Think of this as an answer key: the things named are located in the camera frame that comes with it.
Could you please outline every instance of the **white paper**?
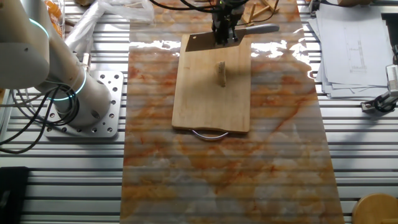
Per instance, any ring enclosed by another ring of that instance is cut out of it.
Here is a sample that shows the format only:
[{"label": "white paper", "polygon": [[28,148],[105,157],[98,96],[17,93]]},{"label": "white paper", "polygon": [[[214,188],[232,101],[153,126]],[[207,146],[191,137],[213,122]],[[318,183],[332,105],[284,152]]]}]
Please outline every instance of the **white paper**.
[{"label": "white paper", "polygon": [[391,54],[379,9],[321,4],[317,16],[328,81],[386,86]]},{"label": "white paper", "polygon": [[332,83],[331,84],[334,89],[339,88],[369,88],[369,87],[384,87],[384,86],[374,86],[374,85],[350,85],[350,84],[340,84],[340,83]]},{"label": "white paper", "polygon": [[310,19],[308,21],[308,23],[310,24],[312,30],[314,31],[314,33],[318,37],[318,39],[321,40],[321,36],[319,34],[319,29],[318,29],[318,21],[317,21],[317,19]]},{"label": "white paper", "polygon": [[368,88],[357,93],[353,93],[350,89],[333,90],[331,97],[372,97],[375,98],[386,92],[385,88]]}]

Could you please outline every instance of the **plastic bag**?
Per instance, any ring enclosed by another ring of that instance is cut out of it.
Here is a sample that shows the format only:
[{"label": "plastic bag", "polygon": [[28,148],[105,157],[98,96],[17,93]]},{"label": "plastic bag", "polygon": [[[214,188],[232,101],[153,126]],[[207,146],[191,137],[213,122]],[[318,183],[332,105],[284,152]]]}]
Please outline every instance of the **plastic bag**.
[{"label": "plastic bag", "polygon": [[52,26],[61,38],[65,38],[65,1],[44,0],[51,19]]},{"label": "plastic bag", "polygon": [[135,22],[153,23],[155,11],[148,0],[98,0],[106,11]]},{"label": "plastic bag", "polygon": [[87,9],[65,40],[65,43],[72,51],[78,54],[90,52],[90,42],[93,38],[94,27],[103,14],[104,9],[100,7],[98,2],[94,2]]}]

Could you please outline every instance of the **table surface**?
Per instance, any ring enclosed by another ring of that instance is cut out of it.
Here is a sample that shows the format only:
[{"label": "table surface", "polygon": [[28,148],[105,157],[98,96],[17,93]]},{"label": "table surface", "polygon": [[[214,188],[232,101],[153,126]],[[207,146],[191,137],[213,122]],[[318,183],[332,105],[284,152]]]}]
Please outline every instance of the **table surface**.
[{"label": "table surface", "polygon": [[[398,7],[378,6],[384,13]],[[314,73],[320,64],[320,44],[308,24],[304,1],[298,1],[308,54]],[[67,18],[77,21],[84,13],[66,0]],[[94,33],[92,70],[122,71],[127,84],[128,23],[105,14]],[[358,101],[329,100],[316,85],[329,142],[338,192],[346,223],[356,201],[371,193],[398,197],[398,112],[374,118],[361,112]],[[25,199],[22,223],[119,223],[121,177],[126,118],[124,87],[119,136],[114,142],[94,140],[50,142],[43,138],[22,155],[0,155],[0,166],[33,168]],[[15,134],[27,120],[14,110],[6,136]],[[26,147],[39,132],[31,127],[8,148]]]}]

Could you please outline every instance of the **paper document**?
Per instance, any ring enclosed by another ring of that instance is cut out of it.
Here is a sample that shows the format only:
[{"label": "paper document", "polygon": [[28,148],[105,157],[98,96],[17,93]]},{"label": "paper document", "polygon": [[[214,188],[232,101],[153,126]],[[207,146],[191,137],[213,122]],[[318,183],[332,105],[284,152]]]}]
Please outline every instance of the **paper document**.
[{"label": "paper document", "polygon": [[321,4],[322,53],[329,82],[386,86],[391,64],[380,10]]},{"label": "paper document", "polygon": [[370,99],[387,91],[386,66],[393,54],[378,8],[321,4],[308,23],[321,41],[316,81],[328,97]]}]

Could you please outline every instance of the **knife handle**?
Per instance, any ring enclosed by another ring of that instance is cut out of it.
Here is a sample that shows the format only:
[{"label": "knife handle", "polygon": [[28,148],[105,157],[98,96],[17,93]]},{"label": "knife handle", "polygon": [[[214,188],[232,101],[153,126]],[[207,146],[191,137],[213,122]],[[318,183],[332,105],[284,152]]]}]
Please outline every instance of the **knife handle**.
[{"label": "knife handle", "polygon": [[263,24],[246,28],[246,34],[266,34],[279,31],[277,24]]}]

